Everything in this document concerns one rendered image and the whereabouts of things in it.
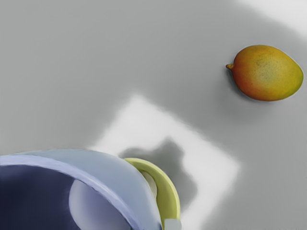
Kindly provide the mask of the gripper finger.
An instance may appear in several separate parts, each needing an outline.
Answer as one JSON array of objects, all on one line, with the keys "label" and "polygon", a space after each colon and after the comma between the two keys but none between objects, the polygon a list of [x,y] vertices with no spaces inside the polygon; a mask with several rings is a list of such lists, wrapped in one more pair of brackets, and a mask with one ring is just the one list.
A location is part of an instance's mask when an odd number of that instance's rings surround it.
[{"label": "gripper finger", "polygon": [[165,230],[182,230],[181,221],[177,218],[166,218]]}]

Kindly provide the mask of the yellow-red mango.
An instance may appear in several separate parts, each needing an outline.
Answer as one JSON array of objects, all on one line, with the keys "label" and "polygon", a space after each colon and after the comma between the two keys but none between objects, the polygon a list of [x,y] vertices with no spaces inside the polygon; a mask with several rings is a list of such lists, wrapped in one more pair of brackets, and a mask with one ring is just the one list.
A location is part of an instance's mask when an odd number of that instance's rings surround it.
[{"label": "yellow-red mango", "polygon": [[288,98],[299,90],[304,79],[302,69],[291,57],[267,45],[245,47],[226,68],[238,89],[259,101]]}]

